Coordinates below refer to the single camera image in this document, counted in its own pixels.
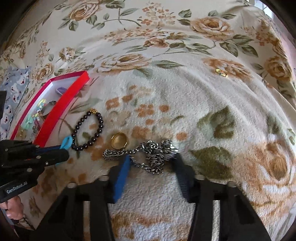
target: black bead bracelet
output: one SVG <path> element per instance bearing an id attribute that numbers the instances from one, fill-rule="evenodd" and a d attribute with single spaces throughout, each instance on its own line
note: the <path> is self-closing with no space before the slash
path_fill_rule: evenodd
<path id="1" fill-rule="evenodd" d="M 76 134 L 78 132 L 78 130 L 80 129 L 80 126 L 82 125 L 82 123 L 87 119 L 88 116 L 90 116 L 91 114 L 95 114 L 98 121 L 99 121 L 99 128 L 96 130 L 97 132 L 94 134 L 94 136 L 87 142 L 84 143 L 83 145 L 80 146 L 76 146 L 75 145 L 75 137 Z M 74 132 L 72 133 L 72 137 L 73 137 L 73 143 L 71 145 L 71 148 L 75 151 L 82 151 L 83 149 L 87 149 L 89 146 L 92 146 L 94 144 L 94 142 L 96 141 L 96 139 L 100 136 L 100 134 L 102 133 L 102 129 L 104 127 L 103 125 L 104 121 L 103 121 L 103 117 L 101 116 L 101 113 L 98 112 L 96 109 L 90 109 L 86 115 L 84 115 L 80 121 L 77 122 L 77 125 L 75 126 Z"/>

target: blue gripper pad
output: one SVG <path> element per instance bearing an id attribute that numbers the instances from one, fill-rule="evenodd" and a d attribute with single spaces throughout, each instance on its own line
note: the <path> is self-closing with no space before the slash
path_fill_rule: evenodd
<path id="1" fill-rule="evenodd" d="M 123 155 L 120 157 L 119 164 L 111 167 L 108 174 L 109 185 L 111 185 L 113 190 L 111 203 L 116 203 L 120 199 L 130 168 L 131 159 L 129 155 Z"/>

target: floral blanket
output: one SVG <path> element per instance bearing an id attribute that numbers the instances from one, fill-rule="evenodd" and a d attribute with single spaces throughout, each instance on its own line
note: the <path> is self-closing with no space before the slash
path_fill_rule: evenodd
<path id="1" fill-rule="evenodd" d="M 235 181 L 271 239 L 280 240 L 296 214 L 295 77 L 280 35 L 246 0 L 57 5 L 0 58 L 1 78 L 9 65 L 31 66 L 10 132 L 49 78 L 80 70 L 91 79 L 47 145 L 60 144 L 91 107 L 101 112 L 104 130 L 94 146 L 70 150 L 66 163 L 46 168 L 38 185 L 21 195 L 27 218 L 37 226 L 69 182 L 92 182 L 116 165 L 102 153 L 121 131 L 129 148 L 170 138 L 196 173 Z M 97 125 L 92 118 L 84 122 L 80 145 Z M 117 240 L 187 240 L 194 205 L 181 197 L 170 164 L 164 168 L 158 176 L 131 169 L 123 197 L 110 205 Z"/>

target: silver chain necklace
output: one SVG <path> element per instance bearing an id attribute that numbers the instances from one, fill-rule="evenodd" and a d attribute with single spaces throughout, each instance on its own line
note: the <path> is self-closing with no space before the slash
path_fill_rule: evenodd
<path id="1" fill-rule="evenodd" d="M 149 165 L 145 163 L 140 164 L 131 156 L 139 151 L 145 152 L 146 160 L 149 162 Z M 131 157 L 132 165 L 158 175 L 163 173 L 162 166 L 164 165 L 164 162 L 170 160 L 177 152 L 177 147 L 173 146 L 170 139 L 163 140 L 160 146 L 155 141 L 147 140 L 132 150 L 115 151 L 107 149 L 104 151 L 103 157 L 105 160 L 118 160 L 120 156 L 128 154 Z"/>

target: red box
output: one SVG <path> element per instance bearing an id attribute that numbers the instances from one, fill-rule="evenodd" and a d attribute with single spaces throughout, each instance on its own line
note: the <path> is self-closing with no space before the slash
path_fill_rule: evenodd
<path id="1" fill-rule="evenodd" d="M 17 125 L 15 126 L 10 139 L 13 140 L 15 138 L 17 134 L 17 130 L 25 120 L 27 114 L 32 110 L 32 108 L 34 109 L 37 106 L 40 99 L 42 98 L 41 96 L 44 96 L 46 92 L 48 92 L 52 87 L 54 87 L 53 82 L 58 80 L 65 80 L 68 82 L 73 80 L 74 82 L 68 87 L 67 91 L 63 93 L 63 95 L 58 99 L 57 103 L 54 105 L 54 107 L 52 108 L 52 110 L 44 120 L 44 123 L 42 124 L 34 140 L 34 144 L 40 145 L 41 147 L 45 146 L 59 118 L 61 117 L 61 115 L 67 108 L 67 106 L 70 104 L 70 102 L 73 100 L 74 96 L 89 80 L 89 76 L 86 71 L 79 71 L 79 72 L 74 72 L 70 74 L 64 74 L 48 80 L 37 92 L 37 94 L 33 97 L 31 102 L 28 104 L 27 108 L 25 109 L 24 113 L 19 119 Z"/>

